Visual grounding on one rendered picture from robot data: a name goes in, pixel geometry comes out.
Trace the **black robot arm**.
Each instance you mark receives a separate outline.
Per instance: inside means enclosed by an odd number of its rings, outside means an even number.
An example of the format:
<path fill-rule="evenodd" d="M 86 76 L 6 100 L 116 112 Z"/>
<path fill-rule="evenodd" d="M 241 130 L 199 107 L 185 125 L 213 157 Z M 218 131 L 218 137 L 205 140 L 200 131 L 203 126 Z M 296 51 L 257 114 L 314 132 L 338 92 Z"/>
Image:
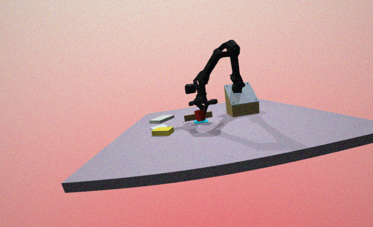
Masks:
<path fill-rule="evenodd" d="M 225 48 L 227 51 L 222 52 Z M 196 93 L 196 89 L 197 89 L 197 92 L 205 92 L 206 91 L 205 85 L 208 84 L 210 73 L 215 68 L 219 59 L 223 57 L 230 57 L 230 60 L 231 60 L 232 74 L 230 75 L 230 79 L 233 83 L 232 84 L 233 93 L 242 93 L 242 87 L 244 87 L 245 84 L 240 75 L 239 59 L 238 59 L 239 54 L 240 54 L 240 47 L 234 40 L 229 40 L 225 43 L 222 43 L 220 47 L 214 50 L 206 66 L 193 80 L 193 83 L 185 85 L 185 93 L 186 94 Z M 195 106 L 201 105 L 204 102 L 205 102 L 205 97 L 203 95 L 201 96 L 197 95 L 196 98 L 194 99 Z"/>

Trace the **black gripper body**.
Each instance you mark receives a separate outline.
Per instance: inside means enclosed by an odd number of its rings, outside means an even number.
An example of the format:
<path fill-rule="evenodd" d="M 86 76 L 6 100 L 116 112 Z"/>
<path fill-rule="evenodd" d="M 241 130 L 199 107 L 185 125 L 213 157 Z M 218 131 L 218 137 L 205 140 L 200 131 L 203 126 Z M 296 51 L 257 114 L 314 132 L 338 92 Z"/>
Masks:
<path fill-rule="evenodd" d="M 206 94 L 207 94 L 206 91 L 205 92 L 198 92 L 197 93 L 198 96 L 203 95 L 205 97 L 205 102 L 202 103 L 202 104 L 204 104 L 204 105 L 209 105 L 209 104 L 213 105 L 213 104 L 217 104 L 218 103 L 217 99 L 207 100 Z M 189 102 L 189 106 L 193 106 L 193 105 L 194 105 L 194 101 Z"/>

